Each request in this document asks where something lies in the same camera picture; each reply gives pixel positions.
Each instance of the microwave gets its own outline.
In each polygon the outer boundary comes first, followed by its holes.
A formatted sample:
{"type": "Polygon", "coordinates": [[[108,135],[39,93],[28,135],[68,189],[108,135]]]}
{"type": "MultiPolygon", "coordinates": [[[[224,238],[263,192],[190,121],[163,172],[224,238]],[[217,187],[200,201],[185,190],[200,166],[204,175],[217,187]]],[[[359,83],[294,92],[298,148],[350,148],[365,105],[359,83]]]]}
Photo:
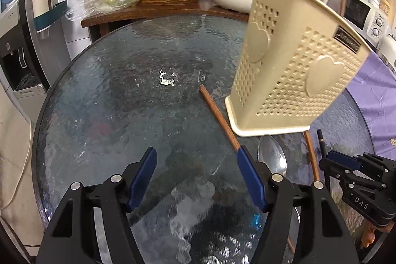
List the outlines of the microwave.
{"type": "Polygon", "coordinates": [[[389,29],[385,13],[365,0],[346,0],[344,19],[373,50],[389,29]]]}

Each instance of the clear plastic bag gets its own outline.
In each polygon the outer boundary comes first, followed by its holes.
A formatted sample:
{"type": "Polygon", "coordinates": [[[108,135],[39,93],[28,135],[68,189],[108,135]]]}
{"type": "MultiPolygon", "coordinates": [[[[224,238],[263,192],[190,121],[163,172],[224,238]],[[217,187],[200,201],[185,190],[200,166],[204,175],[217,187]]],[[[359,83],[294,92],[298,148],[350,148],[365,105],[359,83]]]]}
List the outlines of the clear plastic bag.
{"type": "Polygon", "coordinates": [[[65,16],[71,21],[81,20],[90,15],[114,12],[115,10],[126,8],[135,2],[137,0],[84,0],[69,9],[65,16]]]}

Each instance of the textured glass surface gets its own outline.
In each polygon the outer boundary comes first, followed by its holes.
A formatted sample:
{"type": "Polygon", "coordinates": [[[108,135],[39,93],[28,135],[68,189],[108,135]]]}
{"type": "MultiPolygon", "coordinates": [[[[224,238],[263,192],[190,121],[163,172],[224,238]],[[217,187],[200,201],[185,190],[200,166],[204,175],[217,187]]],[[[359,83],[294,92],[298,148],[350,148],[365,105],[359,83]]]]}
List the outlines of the textured glass surface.
{"type": "MultiPolygon", "coordinates": [[[[226,116],[245,28],[228,18],[167,16],[128,25],[86,50],[55,87],[38,125],[36,167],[47,216],[72,182],[102,183],[152,146],[158,165],[129,216],[146,263],[248,263],[265,215],[252,204],[235,152],[198,90],[204,84],[226,116]]],[[[373,151],[347,92],[313,123],[316,146],[319,126],[344,152],[373,151]]],[[[311,183],[303,135],[275,137],[288,177],[311,183]]],[[[257,154],[259,138],[239,140],[257,154]]],[[[95,214],[102,259],[110,263],[95,214]]]]}

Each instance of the silver screw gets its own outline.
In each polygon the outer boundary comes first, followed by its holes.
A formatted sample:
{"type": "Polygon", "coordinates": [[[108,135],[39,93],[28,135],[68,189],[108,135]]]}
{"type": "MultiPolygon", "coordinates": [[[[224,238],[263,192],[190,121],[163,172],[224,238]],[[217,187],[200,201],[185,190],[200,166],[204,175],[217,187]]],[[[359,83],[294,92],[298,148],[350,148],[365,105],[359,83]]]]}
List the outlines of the silver screw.
{"type": "Polygon", "coordinates": [[[323,189],[323,184],[320,181],[315,181],[314,182],[314,187],[317,189],[323,189]]]}
{"type": "Polygon", "coordinates": [[[119,182],[119,181],[121,181],[121,179],[122,179],[122,177],[121,177],[121,175],[120,174],[115,174],[115,175],[113,175],[112,177],[111,177],[111,181],[112,182],[119,182]]]}
{"type": "Polygon", "coordinates": [[[70,188],[72,189],[72,190],[77,190],[78,188],[80,188],[81,187],[81,184],[78,182],[78,181],[75,181],[75,182],[73,182],[71,185],[70,185],[70,188]]]}
{"type": "Polygon", "coordinates": [[[281,182],[283,180],[283,177],[280,174],[273,174],[272,180],[275,182],[281,182]]]}

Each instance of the black label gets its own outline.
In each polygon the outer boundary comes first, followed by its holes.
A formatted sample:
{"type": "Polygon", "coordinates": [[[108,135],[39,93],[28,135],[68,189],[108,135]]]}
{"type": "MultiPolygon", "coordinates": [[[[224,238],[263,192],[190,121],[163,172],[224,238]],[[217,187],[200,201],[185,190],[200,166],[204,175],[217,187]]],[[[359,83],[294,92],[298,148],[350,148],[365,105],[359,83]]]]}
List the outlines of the black label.
{"type": "Polygon", "coordinates": [[[350,36],[341,26],[338,26],[335,31],[334,38],[348,47],[355,54],[360,48],[360,43],[350,36]]]}

